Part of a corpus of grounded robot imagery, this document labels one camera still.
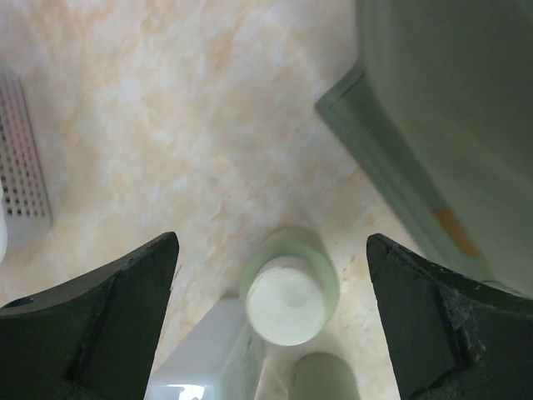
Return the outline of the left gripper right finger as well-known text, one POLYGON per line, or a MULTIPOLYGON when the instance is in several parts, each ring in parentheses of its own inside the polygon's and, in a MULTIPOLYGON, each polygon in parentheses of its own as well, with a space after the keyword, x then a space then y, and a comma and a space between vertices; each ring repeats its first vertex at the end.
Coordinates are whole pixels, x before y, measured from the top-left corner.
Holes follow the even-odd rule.
POLYGON ((374 234, 366 257, 403 399, 530 399, 532 301, 374 234))

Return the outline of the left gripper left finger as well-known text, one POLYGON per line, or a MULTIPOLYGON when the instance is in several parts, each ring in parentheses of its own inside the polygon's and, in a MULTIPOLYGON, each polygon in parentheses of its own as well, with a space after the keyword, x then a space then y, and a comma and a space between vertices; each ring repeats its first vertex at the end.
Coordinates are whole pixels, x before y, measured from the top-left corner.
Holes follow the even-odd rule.
POLYGON ((3 399, 142 399, 176 272, 165 232, 1 308, 3 399))

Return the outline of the olive green canvas bag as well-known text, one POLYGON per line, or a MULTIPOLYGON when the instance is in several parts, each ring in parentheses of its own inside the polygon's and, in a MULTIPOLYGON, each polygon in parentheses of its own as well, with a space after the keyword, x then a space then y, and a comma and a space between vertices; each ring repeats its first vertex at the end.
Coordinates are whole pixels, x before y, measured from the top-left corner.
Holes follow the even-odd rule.
POLYGON ((422 252, 532 294, 532 4, 359 1, 316 110, 422 252))

